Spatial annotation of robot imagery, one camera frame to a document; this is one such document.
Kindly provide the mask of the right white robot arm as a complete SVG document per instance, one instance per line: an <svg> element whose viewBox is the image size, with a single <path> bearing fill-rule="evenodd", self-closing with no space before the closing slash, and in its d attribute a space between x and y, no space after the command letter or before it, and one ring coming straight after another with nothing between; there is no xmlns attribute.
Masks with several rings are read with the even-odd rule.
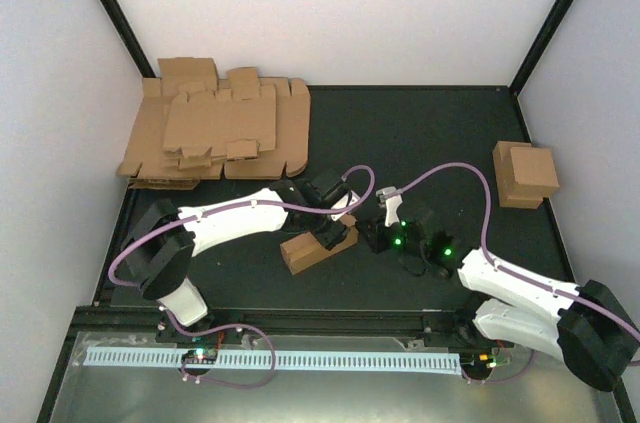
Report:
<svg viewBox="0 0 640 423"><path fill-rule="evenodd" d="M476 346L506 341L552 356L593 389L610 392L638 365L639 329L603 283L583 285L545 277L493 253L464 245L430 216L357 223L375 253L414 258L415 276L457 279L476 293L476 309L454 322L457 339Z"/></svg>

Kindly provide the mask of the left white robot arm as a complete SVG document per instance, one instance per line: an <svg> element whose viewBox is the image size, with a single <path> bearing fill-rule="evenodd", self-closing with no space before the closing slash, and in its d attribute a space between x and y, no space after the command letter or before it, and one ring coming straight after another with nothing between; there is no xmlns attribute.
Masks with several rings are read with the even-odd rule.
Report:
<svg viewBox="0 0 640 423"><path fill-rule="evenodd" d="M179 329L193 342L207 340L215 319L187 276L191 260L215 246L249 235L287 231L309 233L326 250L349 233L343 209L359 197L337 174L313 181L278 180L245 197L200 207L154 203L122 245L131 282L146 300L173 314Z"/></svg>

